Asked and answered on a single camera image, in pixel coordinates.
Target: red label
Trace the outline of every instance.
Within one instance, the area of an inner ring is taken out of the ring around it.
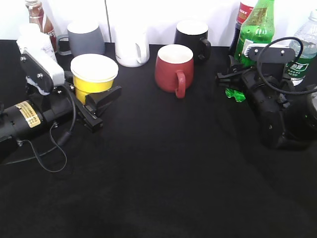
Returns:
[[[246,6],[241,2],[239,14],[237,16],[237,22],[242,24],[248,18],[252,10],[253,10],[252,6]]]

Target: cable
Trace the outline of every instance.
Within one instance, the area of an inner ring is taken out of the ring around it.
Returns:
[[[45,156],[46,154],[52,152],[54,149],[56,149],[57,147],[53,147],[51,148],[50,150],[46,151],[46,152],[43,152],[42,154],[40,154],[40,156]],[[12,164],[17,164],[17,163],[21,163],[21,162],[25,162],[25,161],[29,161],[29,160],[34,160],[36,157],[33,156],[33,157],[30,157],[30,158],[26,158],[26,159],[23,159],[23,160],[16,160],[16,161],[12,161],[12,162],[8,162],[8,163],[5,163],[5,164],[1,164],[0,166],[4,166],[4,165],[12,165]]]
[[[257,70],[258,70],[258,74],[260,76],[260,78],[263,80],[263,82],[268,86],[270,87],[271,89],[279,92],[279,93],[283,93],[283,94],[287,94],[287,95],[306,95],[306,94],[310,94],[310,93],[315,93],[317,92],[317,88],[315,89],[311,89],[311,90],[308,90],[308,91],[302,91],[302,92],[290,92],[290,91],[284,91],[284,90],[281,90],[279,88],[276,88],[274,87],[273,85],[271,85],[266,79],[265,77],[263,76],[262,74],[262,65],[261,65],[261,61],[260,61],[260,58],[262,56],[262,54],[264,53],[264,51],[266,51],[271,45],[277,43],[277,42],[280,42],[280,41],[285,41],[285,40],[295,40],[297,42],[300,43],[301,45],[301,50],[299,51],[299,54],[298,56],[295,58],[295,62],[297,62],[297,60],[300,58],[303,50],[304,50],[304,45],[303,43],[301,42],[300,39],[296,38],[296,37],[283,37],[283,38],[280,38],[280,39],[277,39],[275,41],[272,41],[271,43],[269,43],[268,45],[266,45],[263,50],[259,53],[259,56],[258,56],[258,60],[257,60]]]
[[[71,103],[72,103],[72,107],[73,107],[73,119],[72,119],[72,124],[71,124],[71,126],[70,126],[70,128],[69,128],[69,130],[68,130],[68,132],[70,133],[70,132],[74,129],[74,126],[75,126],[75,123],[76,123],[76,106],[75,106],[74,99],[73,99],[72,96],[70,95],[70,91],[68,90],[68,88],[65,87],[64,85],[61,85],[61,87],[63,87],[63,88],[66,90],[66,92],[67,92],[67,94],[68,94],[68,97],[69,97],[69,99],[70,99],[70,101],[71,101]],[[55,144],[55,147],[49,149],[49,150],[46,151],[46,152],[43,152],[43,153],[40,154],[40,155],[34,153],[35,156],[33,156],[33,157],[26,158],[26,159],[22,159],[22,160],[16,160],[16,161],[8,162],[8,163],[5,163],[5,164],[0,164],[0,166],[12,165],[12,164],[17,164],[17,163],[25,162],[25,161],[30,161],[30,160],[33,160],[33,159],[38,159],[37,156],[38,156],[38,157],[45,156],[46,154],[52,152],[53,150],[55,150],[55,149],[57,149],[57,148],[60,149],[60,150],[63,152],[63,154],[65,155],[64,151],[60,148],[60,146],[55,142],[55,140],[54,140],[53,137],[52,137],[52,133],[51,133],[51,132],[52,132],[52,127],[50,128],[50,138],[51,138],[51,141],[53,142],[53,144]],[[34,152],[35,149],[34,149],[32,143],[31,143],[30,141],[27,141],[27,140],[25,140],[25,142],[28,142],[28,143],[31,144],[31,147],[32,147],[33,152]]]
[[[106,6],[106,16],[107,16],[109,38],[110,38],[110,43],[112,43],[111,31],[110,31],[110,23],[109,23],[109,15],[108,15],[108,7],[107,7],[107,1],[106,0],[105,0],[105,6]]]
[[[0,116],[3,114],[4,112],[4,103],[0,102]]]
[[[69,97],[69,99],[71,101],[72,107],[73,107],[73,120],[72,120],[71,126],[69,128],[69,131],[71,132],[74,129],[75,122],[76,122],[76,106],[75,106],[74,99],[73,99],[73,97],[70,94],[69,89],[66,88],[64,85],[61,85],[61,87],[63,87],[66,90],[66,92],[68,94],[68,97]]]
[[[51,138],[52,143],[63,153],[63,155],[64,155],[64,157],[65,157],[65,163],[64,163],[64,165],[63,165],[59,170],[50,170],[50,169],[48,169],[48,168],[44,165],[41,156],[40,156],[39,153],[36,151],[35,147],[33,146],[32,142],[31,142],[30,140],[22,140],[22,141],[21,141],[21,142],[23,142],[23,143],[24,143],[24,142],[28,142],[28,143],[31,145],[32,150],[33,150],[33,152],[34,152],[34,155],[35,155],[36,159],[38,160],[39,164],[42,166],[43,169],[45,169],[46,171],[51,172],[51,173],[60,172],[60,171],[62,171],[62,170],[66,167],[66,165],[67,165],[67,155],[65,154],[65,152],[63,151],[63,149],[56,143],[56,141],[54,140],[54,138],[53,138],[53,136],[52,136],[52,129],[53,129],[53,127],[55,127],[56,125],[57,125],[57,123],[55,122],[55,123],[53,123],[53,125],[52,125],[51,128],[50,128],[50,138]]]

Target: yellow cup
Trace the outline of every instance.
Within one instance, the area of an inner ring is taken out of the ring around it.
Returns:
[[[75,57],[70,64],[70,69],[74,75],[76,97],[83,104],[85,104],[86,95],[111,88],[118,75],[117,63],[106,56],[97,54]]]

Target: black tablecloth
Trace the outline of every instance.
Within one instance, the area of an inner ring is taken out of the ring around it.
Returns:
[[[142,67],[119,66],[114,84],[122,96],[103,115],[102,131],[76,124],[65,171],[48,173],[36,160],[0,166],[1,238],[317,236],[316,145],[302,152],[261,145],[248,104],[215,87],[227,48],[213,47],[195,67],[185,99],[161,91],[154,81],[160,47],[150,47]],[[114,59],[113,44],[106,55]],[[71,59],[58,62],[69,70]],[[16,43],[0,41],[6,107],[25,99],[24,77]],[[52,147],[47,134],[34,143]],[[31,155],[24,145],[2,163]],[[44,160],[62,157],[55,151]]]

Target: red mug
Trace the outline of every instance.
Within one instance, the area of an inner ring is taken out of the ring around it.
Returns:
[[[175,92],[177,98],[184,98],[193,79],[194,60],[190,48],[173,44],[159,49],[155,81],[163,91]]]

